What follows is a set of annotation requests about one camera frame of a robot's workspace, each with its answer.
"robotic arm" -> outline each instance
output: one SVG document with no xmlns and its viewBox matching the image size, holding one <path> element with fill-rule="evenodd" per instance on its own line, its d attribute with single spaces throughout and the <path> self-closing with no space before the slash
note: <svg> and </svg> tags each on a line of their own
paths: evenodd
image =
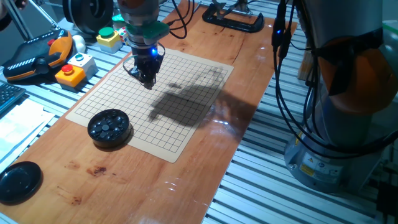
<svg viewBox="0 0 398 224">
<path fill-rule="evenodd" d="M 151 90 L 163 61 L 157 46 L 159 40 L 169 33 L 169 26 L 157 21 L 158 0 L 118 0 L 118 4 L 127 22 L 126 30 L 134 57 L 134 68 L 127 72 Z"/>
</svg>

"red button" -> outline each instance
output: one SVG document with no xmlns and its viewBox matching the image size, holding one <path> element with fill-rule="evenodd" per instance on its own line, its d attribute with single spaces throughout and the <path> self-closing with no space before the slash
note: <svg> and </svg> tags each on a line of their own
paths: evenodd
<svg viewBox="0 0 398 224">
<path fill-rule="evenodd" d="M 49 41 L 47 42 L 47 45 L 48 45 L 48 46 L 51 46 L 51 45 L 54 43 L 54 41 L 55 41 L 54 39 L 49 40 Z"/>
<path fill-rule="evenodd" d="M 71 65 L 64 65 L 61 69 L 63 72 L 70 72 L 73 70 L 73 66 Z"/>
</svg>

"keyboard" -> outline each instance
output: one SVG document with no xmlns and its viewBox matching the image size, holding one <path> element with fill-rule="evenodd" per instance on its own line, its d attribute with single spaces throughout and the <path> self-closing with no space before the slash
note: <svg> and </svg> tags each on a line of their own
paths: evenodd
<svg viewBox="0 0 398 224">
<path fill-rule="evenodd" d="M 0 86 L 0 114 L 5 112 L 8 107 L 12 106 L 25 93 L 24 88 L 19 88 L 10 84 Z"/>
</svg>

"green button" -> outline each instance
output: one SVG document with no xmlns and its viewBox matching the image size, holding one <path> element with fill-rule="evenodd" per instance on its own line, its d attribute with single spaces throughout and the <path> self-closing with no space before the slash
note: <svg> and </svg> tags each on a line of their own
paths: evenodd
<svg viewBox="0 0 398 224">
<path fill-rule="evenodd" d="M 99 34 L 102 38 L 108 39 L 114 36 L 113 29 L 110 27 L 105 27 L 99 30 Z"/>
<path fill-rule="evenodd" d="M 83 60 L 83 56 L 82 56 L 81 54 L 77 54 L 77 55 L 75 56 L 75 58 L 76 58 L 77 61 Z"/>
</svg>

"blue led light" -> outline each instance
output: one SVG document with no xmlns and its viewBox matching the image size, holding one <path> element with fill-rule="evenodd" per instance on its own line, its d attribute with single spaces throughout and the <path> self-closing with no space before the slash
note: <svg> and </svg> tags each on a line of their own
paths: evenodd
<svg viewBox="0 0 398 224">
<path fill-rule="evenodd" d="M 156 49 L 152 49 L 152 55 L 156 56 L 157 55 L 157 50 Z"/>
</svg>

